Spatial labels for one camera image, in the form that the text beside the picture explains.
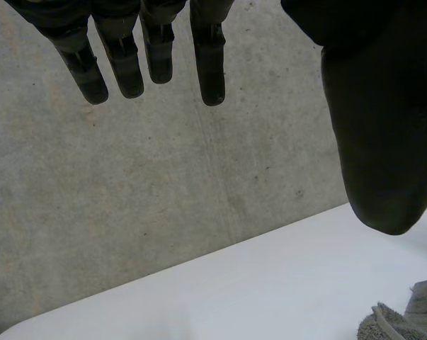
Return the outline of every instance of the gray fleece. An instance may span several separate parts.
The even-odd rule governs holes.
[[[378,303],[358,329],[358,340],[427,340],[427,281],[413,287],[405,315]]]

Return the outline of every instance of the dark glove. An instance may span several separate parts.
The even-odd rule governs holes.
[[[323,45],[322,76],[356,215],[402,234],[427,208],[427,0],[282,1]]]
[[[152,81],[172,77],[172,21],[186,0],[6,0],[56,47],[86,100],[99,104],[108,98],[103,77],[87,38],[92,15],[120,91],[136,98],[144,91],[132,30],[140,15]],[[224,100],[221,23],[233,0],[192,0],[191,28],[204,102]]]

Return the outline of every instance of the white tray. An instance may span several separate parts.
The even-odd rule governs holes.
[[[17,324],[0,340],[356,339],[427,279],[427,213],[390,237],[349,205]]]

